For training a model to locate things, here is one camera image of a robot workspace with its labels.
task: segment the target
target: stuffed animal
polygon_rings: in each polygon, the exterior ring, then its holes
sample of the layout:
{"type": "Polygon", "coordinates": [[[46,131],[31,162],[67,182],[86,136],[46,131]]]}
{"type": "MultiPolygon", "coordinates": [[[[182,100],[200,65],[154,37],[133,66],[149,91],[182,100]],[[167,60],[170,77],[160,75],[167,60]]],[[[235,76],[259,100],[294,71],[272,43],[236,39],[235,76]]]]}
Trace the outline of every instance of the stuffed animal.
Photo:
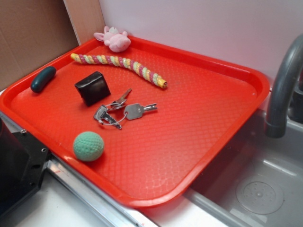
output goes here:
{"type": "Polygon", "coordinates": [[[129,47],[131,41],[127,35],[126,31],[120,34],[118,29],[115,27],[109,28],[108,26],[104,27],[104,33],[94,33],[94,37],[99,41],[103,41],[104,45],[108,46],[113,52],[122,52],[129,47]]]}

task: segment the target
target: pink and yellow rope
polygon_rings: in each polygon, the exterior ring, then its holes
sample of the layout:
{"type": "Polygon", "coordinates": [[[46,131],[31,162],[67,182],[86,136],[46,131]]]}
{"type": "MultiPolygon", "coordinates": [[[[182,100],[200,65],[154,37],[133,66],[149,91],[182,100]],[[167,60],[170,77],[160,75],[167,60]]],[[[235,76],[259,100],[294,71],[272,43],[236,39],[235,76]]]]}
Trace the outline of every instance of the pink and yellow rope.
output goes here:
{"type": "Polygon", "coordinates": [[[123,67],[134,71],[136,74],[156,86],[159,86],[161,88],[167,87],[167,82],[158,73],[150,71],[139,62],[133,61],[129,58],[121,58],[107,55],[82,55],[75,53],[71,54],[71,58],[80,64],[104,64],[123,67]]]}

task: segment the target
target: tray rim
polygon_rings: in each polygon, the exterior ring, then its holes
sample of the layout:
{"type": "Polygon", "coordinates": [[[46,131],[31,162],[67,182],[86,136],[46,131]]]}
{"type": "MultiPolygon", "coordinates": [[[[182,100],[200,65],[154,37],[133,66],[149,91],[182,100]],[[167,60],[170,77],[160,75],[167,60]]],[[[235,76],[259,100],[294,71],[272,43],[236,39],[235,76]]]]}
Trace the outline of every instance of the tray rim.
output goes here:
{"type": "MultiPolygon", "coordinates": [[[[230,127],[222,136],[220,141],[218,141],[212,148],[206,153],[203,159],[208,160],[210,154],[212,154],[212,158],[214,151],[215,156],[220,152],[221,148],[225,145],[226,140],[229,140],[236,132],[240,129],[240,127],[250,118],[250,116],[257,110],[258,106],[265,100],[265,98],[268,96],[269,93],[269,81],[266,78],[264,74],[261,72],[247,68],[244,66],[240,66],[234,63],[230,63],[227,61],[222,61],[219,59],[215,59],[212,57],[207,57],[204,55],[200,55],[197,53],[192,53],[184,50],[180,50],[174,47],[166,46],[163,44],[154,43],[151,41],[143,40],[141,38],[129,36],[132,40],[132,48],[140,49],[141,51],[150,51],[151,48],[153,49],[154,54],[159,54],[161,51],[165,50],[166,56],[165,57],[176,57],[174,60],[176,61],[182,61],[184,62],[184,58],[181,58],[181,56],[188,56],[191,61],[188,61],[187,63],[196,66],[197,62],[204,62],[207,67],[207,70],[214,71],[217,73],[222,74],[222,70],[227,72],[226,76],[230,76],[233,78],[237,78],[242,81],[246,81],[249,84],[252,85],[256,91],[257,91],[257,98],[252,102],[252,104],[249,106],[248,109],[246,109],[245,113],[242,114],[233,124],[232,127],[230,127]]],[[[28,74],[27,76],[23,77],[22,79],[18,80],[17,82],[10,85],[0,96],[0,110],[3,111],[5,115],[7,115],[9,118],[11,118],[14,122],[19,124],[22,128],[28,130],[30,133],[32,133],[35,137],[37,137],[42,143],[46,144],[48,146],[49,144],[49,138],[44,135],[43,133],[40,133],[37,131],[32,125],[30,125],[28,122],[24,121],[20,116],[18,116],[13,110],[9,108],[9,103],[11,100],[14,99],[19,93],[21,93],[23,90],[30,87],[30,84],[33,80],[33,78],[46,66],[54,66],[57,69],[60,69],[64,67],[66,64],[73,62],[73,59],[70,58],[71,53],[77,52],[77,53],[86,53],[89,52],[91,49],[96,48],[100,45],[103,45],[102,42],[97,41],[96,39],[91,39],[84,43],[83,45],[80,45],[71,51],[63,54],[62,56],[56,58],[55,60],[49,62],[48,64],[38,68],[37,70],[33,71],[32,73],[28,74]]],[[[57,146],[56,144],[52,145],[50,148],[51,150],[55,149],[62,149],[62,147],[57,146]]],[[[84,163],[81,162],[73,162],[64,160],[68,165],[70,165],[72,168],[74,168],[77,172],[80,174],[83,174],[84,171],[78,171],[77,169],[88,169],[90,170],[84,163]]],[[[108,190],[104,190],[106,193],[111,195],[113,198],[118,200],[124,205],[134,207],[134,208],[143,208],[143,207],[152,207],[157,206],[160,204],[163,204],[165,202],[168,202],[169,200],[177,197],[178,195],[181,195],[187,187],[193,182],[193,180],[197,177],[197,175],[203,171],[203,167],[205,168],[205,162],[203,160],[200,160],[190,171],[186,177],[170,192],[158,197],[158,198],[152,198],[152,199],[137,199],[130,197],[124,191],[117,188],[114,184],[109,182],[105,177],[98,175],[97,173],[93,172],[89,177],[86,177],[89,179],[93,184],[96,182],[96,180],[99,180],[100,178],[106,182],[106,188],[111,187],[111,191],[108,192],[108,190]]]]}

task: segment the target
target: keychain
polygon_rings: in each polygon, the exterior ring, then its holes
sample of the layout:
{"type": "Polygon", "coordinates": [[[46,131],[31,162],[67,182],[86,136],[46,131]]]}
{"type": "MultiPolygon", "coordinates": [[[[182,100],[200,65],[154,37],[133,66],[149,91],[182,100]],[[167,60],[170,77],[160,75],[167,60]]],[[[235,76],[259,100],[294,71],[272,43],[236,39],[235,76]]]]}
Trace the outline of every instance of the keychain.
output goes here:
{"type": "Polygon", "coordinates": [[[123,121],[125,118],[127,118],[128,120],[134,120],[137,118],[141,118],[146,111],[152,111],[158,109],[156,107],[157,105],[156,103],[147,106],[142,106],[138,103],[125,106],[126,97],[129,95],[131,91],[132,89],[130,88],[118,100],[113,101],[111,104],[102,105],[101,107],[99,107],[99,109],[96,111],[94,115],[95,120],[97,120],[102,125],[113,125],[118,129],[122,129],[122,126],[119,123],[123,121]],[[116,121],[111,115],[108,114],[108,112],[110,111],[118,110],[123,107],[125,107],[124,117],[119,121],[116,121]]]}

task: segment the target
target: knitted ball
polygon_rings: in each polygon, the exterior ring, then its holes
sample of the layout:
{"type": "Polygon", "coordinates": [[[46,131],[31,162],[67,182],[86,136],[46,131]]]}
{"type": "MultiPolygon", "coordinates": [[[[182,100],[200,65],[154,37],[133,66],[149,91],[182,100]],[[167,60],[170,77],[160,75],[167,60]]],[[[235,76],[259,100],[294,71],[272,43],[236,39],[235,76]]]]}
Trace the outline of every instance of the knitted ball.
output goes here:
{"type": "Polygon", "coordinates": [[[104,141],[98,134],[86,131],[76,137],[73,149],[77,159],[94,161],[102,155],[104,141]]]}

